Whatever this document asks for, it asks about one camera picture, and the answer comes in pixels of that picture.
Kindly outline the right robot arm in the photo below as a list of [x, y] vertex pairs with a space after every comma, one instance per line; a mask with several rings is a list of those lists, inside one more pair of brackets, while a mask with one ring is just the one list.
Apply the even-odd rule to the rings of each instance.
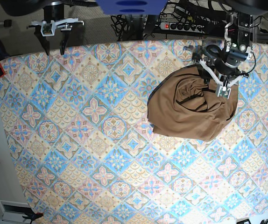
[[57, 29], [60, 29], [63, 38], [60, 42], [60, 54], [64, 55], [72, 27], [77, 24], [84, 25], [78, 18], [65, 18], [64, 6], [97, 6], [95, 2], [85, 0], [0, 0], [0, 5], [10, 16], [24, 16], [39, 9], [43, 9], [43, 20], [32, 21], [28, 28], [35, 28], [34, 35], [41, 46], [49, 55], [50, 46], [48, 37], [54, 36]]

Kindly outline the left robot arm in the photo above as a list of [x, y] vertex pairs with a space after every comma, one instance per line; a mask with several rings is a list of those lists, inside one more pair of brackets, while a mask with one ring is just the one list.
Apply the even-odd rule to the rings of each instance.
[[201, 47], [193, 55], [193, 60], [202, 69], [206, 82], [213, 80], [217, 89], [227, 91], [237, 84], [248, 72], [240, 71], [241, 62], [254, 56], [252, 36], [255, 18], [268, 12], [268, 0], [223, 0], [221, 7], [226, 10], [224, 26], [224, 47], [210, 44]]

